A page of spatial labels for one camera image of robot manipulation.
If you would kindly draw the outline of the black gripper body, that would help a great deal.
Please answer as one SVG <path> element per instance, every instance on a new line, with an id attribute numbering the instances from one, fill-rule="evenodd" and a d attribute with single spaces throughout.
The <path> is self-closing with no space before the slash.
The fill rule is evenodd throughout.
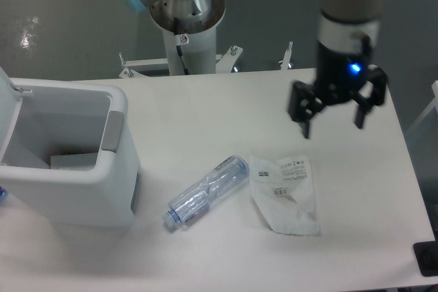
<path id="1" fill-rule="evenodd" d="M 318 43 L 315 95 L 325 105 L 337 105 L 351 100 L 350 91 L 359 91 L 366 82 L 373 52 L 368 35 L 360 36 L 359 51 L 334 51 Z"/>

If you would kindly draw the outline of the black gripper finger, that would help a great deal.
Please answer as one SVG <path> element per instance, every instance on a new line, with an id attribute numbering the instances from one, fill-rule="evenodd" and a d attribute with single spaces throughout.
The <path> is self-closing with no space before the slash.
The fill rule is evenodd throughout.
<path id="1" fill-rule="evenodd" d="M 293 81 L 289 95 L 287 112 L 296 122 L 305 139 L 310 137 L 311 120 L 325 108 L 325 104 L 316 96 L 313 85 L 302 81 Z"/>
<path id="2" fill-rule="evenodd" d="M 385 71 L 376 65 L 369 65 L 366 70 L 366 82 L 372 84 L 372 89 L 368 96 L 362 95 L 359 91 L 350 91 L 350 96 L 357 103 L 354 124 L 358 129 L 362 129 L 365 124 L 366 116 L 372 111 L 373 107 L 380 107 L 385 102 L 388 86 L 388 76 Z"/>

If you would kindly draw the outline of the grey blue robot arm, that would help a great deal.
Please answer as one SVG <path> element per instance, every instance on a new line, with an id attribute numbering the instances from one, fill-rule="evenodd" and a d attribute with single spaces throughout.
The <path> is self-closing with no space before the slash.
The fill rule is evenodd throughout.
<path id="1" fill-rule="evenodd" d="M 148 9 L 154 21 L 180 38 L 212 28 L 224 16 L 224 0 L 127 0 Z M 355 125 L 385 102 L 388 78 L 371 63 L 384 0 L 322 0 L 313 83 L 294 81 L 287 112 L 309 136 L 311 120 L 324 108 L 354 101 Z"/>

